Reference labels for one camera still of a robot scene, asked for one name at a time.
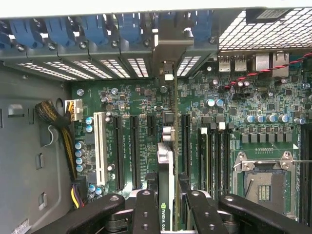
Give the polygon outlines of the white expansion slot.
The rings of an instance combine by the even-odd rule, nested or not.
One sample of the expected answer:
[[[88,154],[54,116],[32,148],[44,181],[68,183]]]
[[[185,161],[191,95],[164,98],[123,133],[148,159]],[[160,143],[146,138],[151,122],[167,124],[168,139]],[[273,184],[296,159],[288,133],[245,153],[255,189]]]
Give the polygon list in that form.
[[[94,137],[96,156],[97,185],[105,185],[108,181],[107,171],[107,140],[106,140],[106,114],[94,112]]]

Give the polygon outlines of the CPU socket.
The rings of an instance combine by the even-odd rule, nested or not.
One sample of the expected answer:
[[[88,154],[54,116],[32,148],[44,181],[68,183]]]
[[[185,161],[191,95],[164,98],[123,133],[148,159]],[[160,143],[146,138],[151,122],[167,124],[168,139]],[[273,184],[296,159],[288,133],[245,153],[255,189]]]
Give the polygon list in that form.
[[[288,218],[298,220],[298,185],[295,152],[233,153],[231,192]]]

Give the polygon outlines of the thin metal locking lever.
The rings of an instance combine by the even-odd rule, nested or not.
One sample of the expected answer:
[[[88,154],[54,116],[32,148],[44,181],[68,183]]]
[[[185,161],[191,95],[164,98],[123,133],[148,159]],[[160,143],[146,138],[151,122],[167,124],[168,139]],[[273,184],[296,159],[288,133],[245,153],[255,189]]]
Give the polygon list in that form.
[[[305,160],[244,160],[241,161],[241,164],[244,163],[253,163],[253,164],[270,164],[270,163],[312,163],[312,159],[305,159]]]

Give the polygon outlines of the black short expansion slot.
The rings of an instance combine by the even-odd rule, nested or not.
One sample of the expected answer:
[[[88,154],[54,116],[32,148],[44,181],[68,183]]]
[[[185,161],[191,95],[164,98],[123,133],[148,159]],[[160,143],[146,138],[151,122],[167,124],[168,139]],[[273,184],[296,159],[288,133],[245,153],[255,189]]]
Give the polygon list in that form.
[[[153,115],[147,116],[147,130],[148,130],[148,137],[156,136],[156,117]]]

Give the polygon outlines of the black RAM slot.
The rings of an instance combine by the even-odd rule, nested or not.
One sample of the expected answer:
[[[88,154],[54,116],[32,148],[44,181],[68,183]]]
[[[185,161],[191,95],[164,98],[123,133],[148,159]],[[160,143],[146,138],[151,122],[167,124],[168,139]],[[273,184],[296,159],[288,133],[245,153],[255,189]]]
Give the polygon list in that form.
[[[307,159],[312,161],[312,127],[307,131]],[[312,162],[308,163],[308,221],[312,226]]]
[[[226,126],[224,132],[224,193],[227,194],[230,191],[230,176],[231,176],[231,153],[230,153],[230,124]]]
[[[225,127],[225,122],[220,122],[216,133],[217,197],[219,197],[222,192],[222,134],[225,130]]]
[[[301,135],[300,135],[300,159],[306,159],[305,150],[306,150],[306,143],[305,143],[305,136],[306,130],[305,125],[301,125],[300,127]],[[305,191],[306,191],[306,166],[304,163],[300,163],[300,222],[305,223],[306,221],[306,209],[305,209]]]
[[[210,140],[211,140],[211,192],[212,197],[216,198],[217,189],[217,135],[216,135],[216,123],[210,124]]]

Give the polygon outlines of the blue card retention clip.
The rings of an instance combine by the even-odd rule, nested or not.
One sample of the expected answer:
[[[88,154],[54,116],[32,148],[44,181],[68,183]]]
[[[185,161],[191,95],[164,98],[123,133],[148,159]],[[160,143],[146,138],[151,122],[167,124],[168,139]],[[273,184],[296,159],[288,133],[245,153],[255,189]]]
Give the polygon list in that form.
[[[43,39],[33,19],[11,19],[10,27],[16,41],[31,49],[42,48]]]
[[[82,28],[88,40],[96,45],[104,45],[109,42],[109,35],[103,15],[82,16]]]
[[[51,17],[45,20],[46,28],[50,39],[63,46],[74,46],[75,35],[67,17]]]
[[[129,43],[141,41],[141,28],[139,13],[117,14],[120,36]]]
[[[194,26],[192,27],[191,31],[195,41],[208,41],[208,39],[211,37],[213,11],[192,11],[191,19],[194,22]]]

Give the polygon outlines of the green motherboard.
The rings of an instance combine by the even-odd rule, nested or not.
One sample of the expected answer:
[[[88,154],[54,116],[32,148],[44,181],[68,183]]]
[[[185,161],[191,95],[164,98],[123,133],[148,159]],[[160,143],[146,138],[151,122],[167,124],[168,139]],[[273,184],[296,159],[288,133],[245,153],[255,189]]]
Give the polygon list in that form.
[[[193,78],[186,78],[179,70],[177,81],[178,113],[178,169],[182,170],[181,115],[191,119],[191,179],[195,190],[211,192],[211,140],[210,124],[230,124],[231,176],[233,153],[238,150],[253,153],[271,150],[291,150],[294,160],[300,159],[301,125],[307,131],[312,127],[312,52],[306,55],[273,54],[273,66],[247,76],[245,70],[230,69],[223,72],[222,65],[231,67],[256,61],[257,57],[217,58],[209,60]],[[159,80],[85,81],[71,85],[73,99],[82,99],[83,120],[74,124],[75,155],[78,174],[87,182],[88,202],[107,193],[120,193],[127,197],[133,191],[130,116],[139,119],[140,189],[147,187],[146,175],[158,173],[157,144],[161,139],[161,112],[168,109],[166,89]],[[94,137],[94,112],[106,114],[108,181],[97,185]],[[147,116],[156,117],[156,136],[148,137]],[[113,117],[122,119],[123,163],[125,186],[116,189],[116,152]],[[222,192],[224,195],[224,132],[222,140]],[[308,164],[306,166],[305,209],[308,221]],[[297,185],[300,216],[300,163],[297,167]]]

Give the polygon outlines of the white power connector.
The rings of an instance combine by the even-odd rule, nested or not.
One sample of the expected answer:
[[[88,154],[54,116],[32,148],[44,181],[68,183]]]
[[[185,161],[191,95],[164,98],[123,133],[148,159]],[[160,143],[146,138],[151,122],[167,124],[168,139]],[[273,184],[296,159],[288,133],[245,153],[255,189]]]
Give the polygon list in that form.
[[[65,111],[70,113],[71,121],[83,120],[83,105],[82,99],[65,100]]]

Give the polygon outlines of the black long expansion slot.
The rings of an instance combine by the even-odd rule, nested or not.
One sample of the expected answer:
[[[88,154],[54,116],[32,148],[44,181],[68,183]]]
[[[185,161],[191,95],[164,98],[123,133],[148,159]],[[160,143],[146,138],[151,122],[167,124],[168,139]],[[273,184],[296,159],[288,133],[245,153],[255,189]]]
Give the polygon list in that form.
[[[181,115],[182,170],[191,179],[191,119],[189,114]]]
[[[139,119],[138,116],[130,116],[130,143],[133,190],[140,189],[140,151],[139,151]]]
[[[123,163],[123,134],[122,134],[122,119],[120,116],[113,117],[114,140],[115,140],[115,166],[116,166],[116,189],[123,190],[125,186],[124,179],[124,163]]]

